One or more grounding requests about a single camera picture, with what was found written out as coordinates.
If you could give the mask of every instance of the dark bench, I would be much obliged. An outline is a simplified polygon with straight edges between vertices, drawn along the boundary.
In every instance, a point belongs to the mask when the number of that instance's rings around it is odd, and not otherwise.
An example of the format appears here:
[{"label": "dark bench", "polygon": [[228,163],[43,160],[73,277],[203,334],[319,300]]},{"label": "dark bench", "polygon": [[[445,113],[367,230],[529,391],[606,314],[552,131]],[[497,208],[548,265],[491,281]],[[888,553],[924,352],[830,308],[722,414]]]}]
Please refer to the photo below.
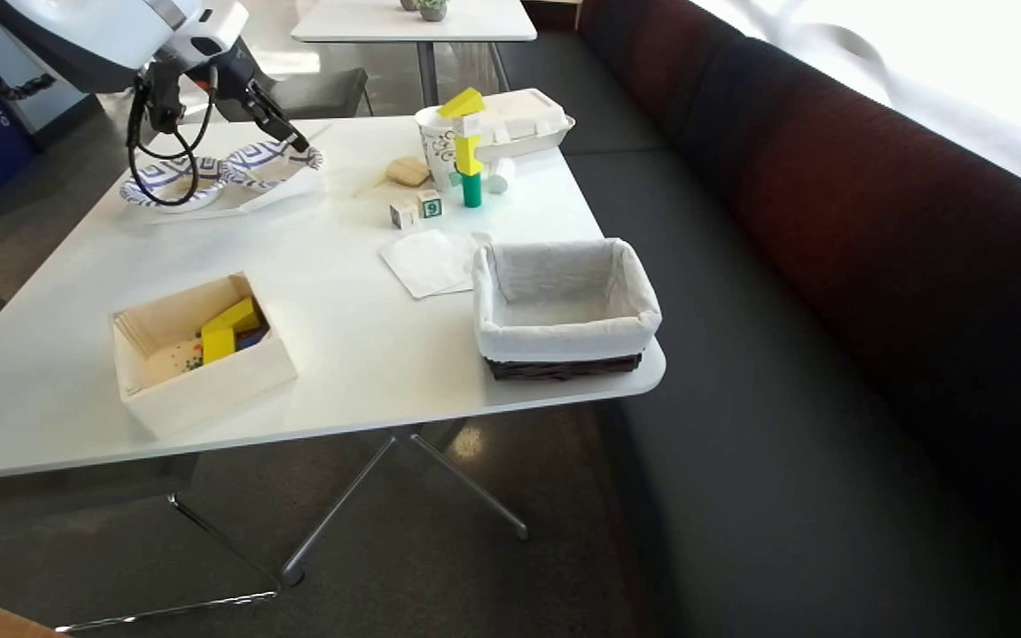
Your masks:
[{"label": "dark bench", "polygon": [[661,634],[1021,634],[1021,182],[715,22],[500,44],[666,308],[602,402]]}]

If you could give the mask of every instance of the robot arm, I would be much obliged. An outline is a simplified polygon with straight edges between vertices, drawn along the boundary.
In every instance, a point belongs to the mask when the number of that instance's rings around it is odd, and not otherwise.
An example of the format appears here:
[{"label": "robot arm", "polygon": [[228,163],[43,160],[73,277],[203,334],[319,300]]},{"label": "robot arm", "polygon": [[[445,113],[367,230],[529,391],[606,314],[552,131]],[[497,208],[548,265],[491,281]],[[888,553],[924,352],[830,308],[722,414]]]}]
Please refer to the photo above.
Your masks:
[{"label": "robot arm", "polygon": [[0,0],[0,23],[80,93],[145,93],[149,119],[180,119],[178,76],[214,73],[253,119],[313,160],[303,134],[238,62],[248,9],[238,0]]}]

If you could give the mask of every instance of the gray floor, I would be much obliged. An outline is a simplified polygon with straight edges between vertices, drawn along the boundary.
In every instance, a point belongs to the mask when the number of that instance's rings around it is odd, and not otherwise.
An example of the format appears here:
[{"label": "gray floor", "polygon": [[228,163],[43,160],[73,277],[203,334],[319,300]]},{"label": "gray floor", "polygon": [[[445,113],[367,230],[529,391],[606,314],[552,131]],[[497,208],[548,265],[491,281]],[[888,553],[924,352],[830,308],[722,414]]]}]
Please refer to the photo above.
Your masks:
[{"label": "gray floor", "polygon": [[[248,23],[258,59],[299,62],[301,52],[319,52],[323,66],[361,62],[375,113],[418,109],[409,44],[313,50],[283,39],[283,4],[258,8],[266,14]],[[464,83],[491,87],[491,76],[485,50],[439,50],[443,94]],[[125,171],[121,109],[121,94],[102,99],[102,109],[0,192],[0,303]],[[650,634],[642,573],[626,561],[592,408],[439,426],[429,436],[503,495],[533,523],[533,540],[518,540],[413,445],[396,445],[323,534],[299,589],[258,606],[165,618],[107,634]],[[26,495],[22,510],[0,510],[0,606],[65,625],[263,589],[375,444],[380,436],[341,436],[203,457],[180,495],[248,562],[159,495],[71,495],[71,510]],[[121,472],[58,473],[37,490],[107,491],[125,482]]]}]

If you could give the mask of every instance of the paper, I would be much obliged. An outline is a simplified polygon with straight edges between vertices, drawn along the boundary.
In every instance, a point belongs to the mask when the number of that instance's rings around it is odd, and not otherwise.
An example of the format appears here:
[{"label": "paper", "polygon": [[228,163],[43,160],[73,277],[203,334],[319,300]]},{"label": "paper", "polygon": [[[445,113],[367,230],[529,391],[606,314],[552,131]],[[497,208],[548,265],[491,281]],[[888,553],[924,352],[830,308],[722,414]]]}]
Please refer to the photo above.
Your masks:
[{"label": "paper", "polygon": [[474,250],[481,234],[409,230],[380,250],[401,288],[423,300],[437,294],[464,294],[474,288]]}]

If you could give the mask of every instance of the table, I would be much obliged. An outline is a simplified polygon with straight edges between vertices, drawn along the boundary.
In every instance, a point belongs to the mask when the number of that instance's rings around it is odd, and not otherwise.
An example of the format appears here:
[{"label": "table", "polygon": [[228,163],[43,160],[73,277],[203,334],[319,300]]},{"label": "table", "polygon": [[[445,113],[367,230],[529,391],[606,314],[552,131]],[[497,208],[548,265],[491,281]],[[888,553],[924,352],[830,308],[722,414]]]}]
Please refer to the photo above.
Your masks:
[{"label": "table", "polygon": [[521,0],[450,0],[445,22],[423,22],[401,0],[313,0],[293,39],[313,41],[413,41],[423,99],[439,101],[437,41],[529,41],[539,39]]},{"label": "table", "polygon": [[[338,433],[396,433],[424,423],[632,398],[661,378],[661,352],[650,342],[642,366],[622,374],[497,384],[474,348],[474,296],[410,300],[380,260],[380,248],[396,238],[386,204],[410,195],[386,185],[381,171],[390,160],[418,152],[413,119],[309,119],[301,131],[323,152],[315,192],[245,217],[159,221],[125,204],[112,185],[7,300],[0,310],[0,479]],[[228,154],[258,138],[263,131],[253,124],[221,124],[197,152]],[[491,239],[599,238],[557,148],[518,160],[515,186],[481,208],[459,208],[450,195],[437,228],[481,230]],[[221,423],[175,433],[145,427],[115,398],[110,317],[223,273],[253,281],[266,317],[293,359],[299,384]],[[468,479],[464,486],[510,523],[521,523],[485,490]],[[283,581],[301,577],[303,553],[341,502],[293,548]],[[269,596],[230,596],[203,606]]]}]

